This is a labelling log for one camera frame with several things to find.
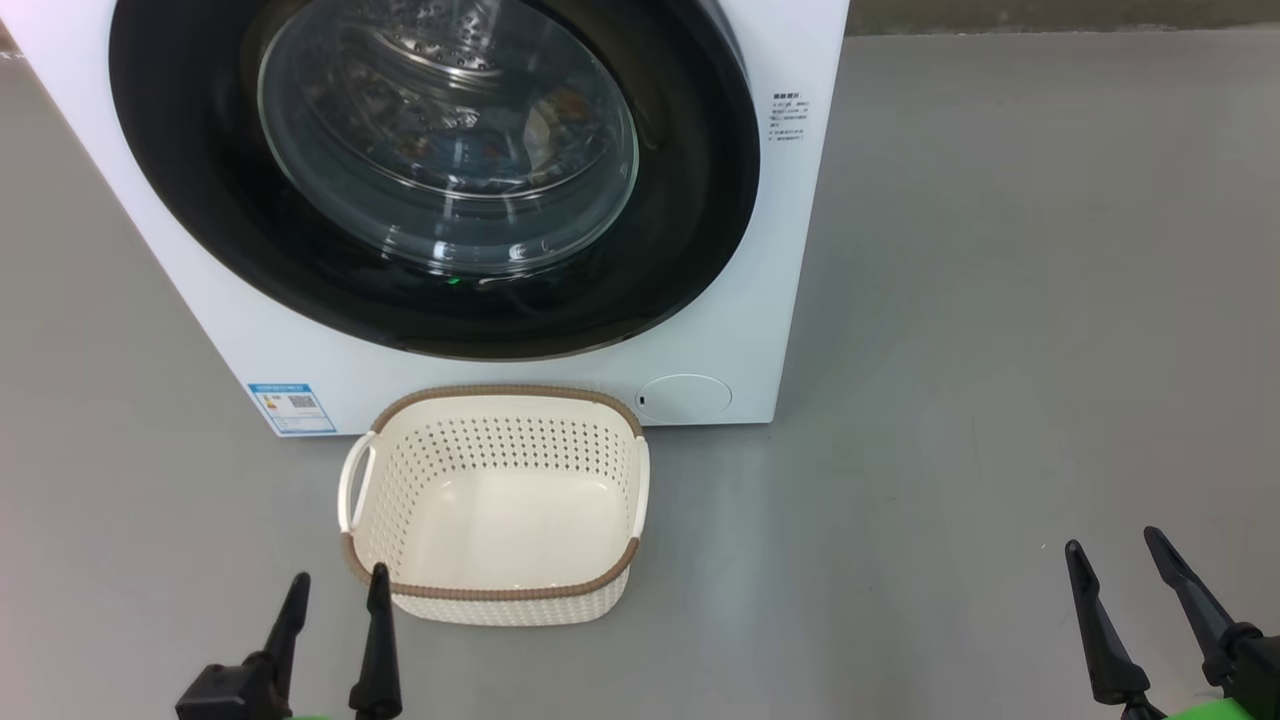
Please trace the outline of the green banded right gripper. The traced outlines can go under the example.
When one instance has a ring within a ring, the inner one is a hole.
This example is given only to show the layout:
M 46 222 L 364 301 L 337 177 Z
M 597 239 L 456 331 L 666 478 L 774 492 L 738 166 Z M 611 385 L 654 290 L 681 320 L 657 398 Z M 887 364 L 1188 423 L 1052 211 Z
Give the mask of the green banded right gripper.
M 1235 621 L 1157 527 L 1143 532 L 1157 571 L 1171 588 L 1203 656 L 1202 673 L 1225 697 L 1174 714 L 1174 719 L 1277 719 L 1279 638 Z M 1065 561 L 1093 700 L 1147 707 L 1149 678 L 1132 661 L 1100 598 L 1100 580 L 1076 539 Z

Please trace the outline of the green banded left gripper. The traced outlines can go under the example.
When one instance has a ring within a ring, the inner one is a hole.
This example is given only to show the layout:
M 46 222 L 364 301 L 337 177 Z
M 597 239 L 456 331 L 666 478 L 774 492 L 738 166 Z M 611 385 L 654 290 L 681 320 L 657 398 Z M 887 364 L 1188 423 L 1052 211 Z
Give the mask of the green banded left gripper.
M 243 664 L 206 666 L 175 703 L 178 719 L 288 719 L 280 692 L 291 691 L 294 648 L 305 628 L 311 575 L 294 575 L 265 646 Z M 390 573 L 376 562 L 369 585 L 370 615 L 358 680 L 349 691 L 355 719 L 397 719 L 403 712 Z

